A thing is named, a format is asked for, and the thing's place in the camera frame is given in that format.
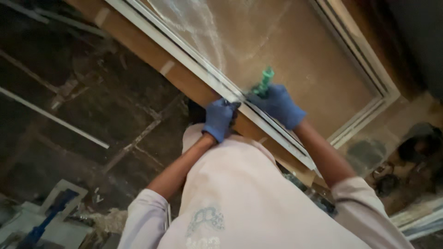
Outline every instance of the white t-shirt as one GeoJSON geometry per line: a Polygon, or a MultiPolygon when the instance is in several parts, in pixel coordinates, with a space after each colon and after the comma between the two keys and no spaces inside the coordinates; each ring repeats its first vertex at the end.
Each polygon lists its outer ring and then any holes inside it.
{"type": "MultiPolygon", "coordinates": [[[[183,150],[199,137],[187,129],[183,150]]],[[[231,136],[192,167],[179,216],[165,231],[167,201],[143,190],[128,208],[119,249],[413,248],[362,178],[337,184],[336,220],[286,180],[260,144],[231,136]]]]}

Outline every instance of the glass panel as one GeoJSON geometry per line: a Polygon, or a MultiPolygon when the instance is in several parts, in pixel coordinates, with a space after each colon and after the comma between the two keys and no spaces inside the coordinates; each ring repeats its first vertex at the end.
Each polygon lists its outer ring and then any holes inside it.
{"type": "Polygon", "coordinates": [[[244,92],[271,66],[325,138],[380,98],[308,0],[143,1],[244,92]]]}

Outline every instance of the green tool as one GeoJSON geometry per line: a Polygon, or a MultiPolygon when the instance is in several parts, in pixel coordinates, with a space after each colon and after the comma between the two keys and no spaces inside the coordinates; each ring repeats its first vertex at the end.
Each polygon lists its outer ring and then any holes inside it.
{"type": "Polygon", "coordinates": [[[266,70],[262,72],[262,74],[263,78],[261,79],[261,82],[253,87],[251,91],[260,98],[267,98],[269,84],[272,82],[272,77],[274,77],[274,71],[270,66],[268,66],[266,70]]]}

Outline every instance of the blue glove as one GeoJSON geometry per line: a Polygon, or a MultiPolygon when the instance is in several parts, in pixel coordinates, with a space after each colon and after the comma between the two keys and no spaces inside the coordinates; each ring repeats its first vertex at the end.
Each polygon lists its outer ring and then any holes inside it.
{"type": "Polygon", "coordinates": [[[224,98],[210,103],[206,107],[206,123],[202,131],[211,134],[219,143],[223,142],[240,105],[240,102],[229,103],[224,98]]]}
{"type": "Polygon", "coordinates": [[[248,96],[248,100],[277,119],[288,130],[295,128],[306,116],[306,112],[294,104],[284,85],[269,85],[266,99],[251,94],[248,96]]]}

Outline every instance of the white aluminum frame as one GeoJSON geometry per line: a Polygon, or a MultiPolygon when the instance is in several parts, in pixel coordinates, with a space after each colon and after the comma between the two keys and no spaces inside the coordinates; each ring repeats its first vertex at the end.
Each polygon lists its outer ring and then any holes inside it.
{"type": "MultiPolygon", "coordinates": [[[[309,0],[333,35],[344,45],[358,68],[373,83],[379,99],[371,101],[362,111],[335,132],[328,141],[338,148],[385,110],[400,95],[374,51],[340,0],[309,0]]],[[[106,0],[141,31],[174,56],[228,101],[244,101],[240,89],[202,57],[191,45],[171,30],[140,0],[106,0]]],[[[288,130],[282,128],[254,105],[244,102],[239,111],[245,114],[270,137],[287,149],[309,169],[315,164],[303,145],[288,130]]]]}

